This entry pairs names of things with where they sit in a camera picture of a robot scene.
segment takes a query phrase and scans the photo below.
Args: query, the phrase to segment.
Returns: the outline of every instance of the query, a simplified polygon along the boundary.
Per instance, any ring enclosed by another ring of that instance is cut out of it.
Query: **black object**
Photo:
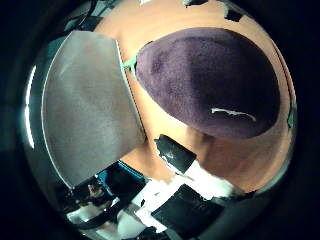
[[[73,193],[70,189],[63,183],[60,183],[55,187],[55,194],[58,200],[60,211],[63,214],[76,211],[80,208],[79,204],[76,202]]]
[[[185,173],[196,160],[196,154],[166,135],[161,134],[154,141],[159,150],[159,156],[182,173]]]
[[[118,161],[107,168],[105,183],[121,201],[130,202],[145,186],[145,179],[136,170]]]
[[[179,190],[151,215],[183,239],[197,236],[223,210],[223,207],[203,198],[187,185]]]
[[[93,32],[102,19],[103,18],[99,16],[90,16],[81,24],[81,26],[77,27],[77,29]]]
[[[89,191],[89,186],[92,186],[94,189],[100,189],[101,194],[99,196],[91,196]],[[116,196],[111,195],[104,189],[99,181],[92,177],[87,181],[81,183],[76,188],[72,190],[73,198],[76,199],[81,204],[87,204],[88,202],[92,202],[96,206],[100,206],[101,204],[113,200]]]
[[[237,11],[234,11],[232,9],[227,10],[227,15],[225,16],[225,19],[234,21],[234,22],[239,22],[240,19],[242,18],[242,14],[238,13]]]
[[[206,2],[208,2],[208,0],[184,0],[183,4],[186,7],[190,7],[190,6],[193,6],[193,5],[202,5],[202,4],[206,3]]]

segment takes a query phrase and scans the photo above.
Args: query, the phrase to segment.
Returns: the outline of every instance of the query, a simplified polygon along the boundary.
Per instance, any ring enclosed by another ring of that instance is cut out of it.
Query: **orange surface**
[[[185,8],[181,0],[153,0],[142,6],[137,0],[124,0],[97,26],[95,32],[117,39],[126,61],[147,42],[190,27],[221,27],[239,32],[255,42],[272,63],[279,83],[281,106],[276,124],[264,134],[243,140],[217,139],[200,133],[166,114],[126,72],[147,141],[122,160],[143,174],[168,180],[172,173],[157,156],[153,139],[165,134],[197,154],[209,172],[228,179],[245,191],[265,185],[283,163],[291,133],[287,127],[290,95],[294,96],[290,74],[282,66],[272,40],[252,19],[239,23],[225,20],[223,3],[209,1]]]

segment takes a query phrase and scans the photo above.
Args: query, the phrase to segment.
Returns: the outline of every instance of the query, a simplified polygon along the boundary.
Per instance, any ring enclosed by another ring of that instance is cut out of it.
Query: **cable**
[[[90,8],[86,14],[81,14],[79,16],[71,17],[70,19],[68,19],[68,22],[69,22],[70,20],[74,20],[74,19],[77,19],[77,18],[80,18],[81,16],[83,16],[83,18],[80,19],[80,21],[75,26],[73,26],[72,28],[70,28],[68,30],[65,30],[65,31],[62,31],[60,33],[53,35],[53,37],[50,39],[50,41],[55,40],[59,37],[63,37],[65,35],[68,35],[73,30],[79,29],[82,26],[82,24],[92,15],[92,13],[94,12],[94,10],[97,6],[97,2],[98,2],[98,0],[91,0]]]

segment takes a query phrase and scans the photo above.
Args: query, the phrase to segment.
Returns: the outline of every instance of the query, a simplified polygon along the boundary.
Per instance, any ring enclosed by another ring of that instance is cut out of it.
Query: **purple beret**
[[[279,89],[251,40],[221,28],[190,28],[145,45],[136,77],[169,115],[221,138],[257,136],[274,125]]]

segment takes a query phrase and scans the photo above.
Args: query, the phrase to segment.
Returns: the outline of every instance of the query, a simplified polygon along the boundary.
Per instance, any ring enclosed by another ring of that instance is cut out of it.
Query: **dark purple hat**
[[[211,136],[250,138],[277,120],[273,67],[233,31],[190,28],[151,42],[137,55],[136,77],[169,115]]]

